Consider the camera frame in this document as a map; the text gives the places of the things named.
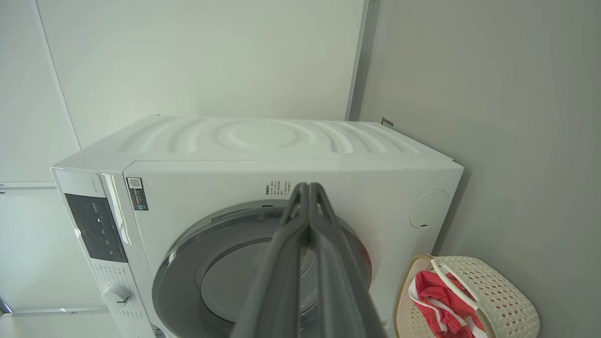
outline display screen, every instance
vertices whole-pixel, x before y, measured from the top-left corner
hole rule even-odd
[[[71,194],[65,196],[90,257],[127,262],[108,200]]]

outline white wall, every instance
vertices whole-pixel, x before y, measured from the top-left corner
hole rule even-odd
[[[0,316],[2,338],[120,338],[111,314],[48,313]]]
[[[0,2],[0,182],[52,181],[79,150],[27,0]]]
[[[50,166],[79,150],[32,9],[29,1],[0,2],[0,183],[7,186],[52,181]],[[0,191],[0,295],[11,308],[104,307],[58,191]]]
[[[149,114],[344,120],[364,0],[38,0],[82,146]]]
[[[601,2],[382,0],[361,120],[465,166],[437,243],[599,335]]]

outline white washing machine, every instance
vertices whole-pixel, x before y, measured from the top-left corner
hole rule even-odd
[[[377,123],[145,118],[52,168],[124,338],[228,337],[291,190],[323,185],[385,328],[463,167]],[[301,262],[301,336],[319,301]]]

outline washing machine door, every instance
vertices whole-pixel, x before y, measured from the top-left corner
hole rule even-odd
[[[287,201],[240,204],[194,224],[175,243],[153,284],[160,320],[180,338],[229,337],[269,248]],[[366,285],[371,262],[365,247],[340,220]],[[300,262],[301,336],[315,335],[317,260],[304,250]]]

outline woven basket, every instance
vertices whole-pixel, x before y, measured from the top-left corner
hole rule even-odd
[[[407,293],[415,275],[424,270],[436,272],[456,295],[475,310],[488,338],[535,338],[538,334],[540,323],[536,309],[497,270],[472,257],[418,254],[409,262],[398,290],[393,316],[397,337],[435,338]],[[459,290],[443,270],[452,273],[476,301]]]

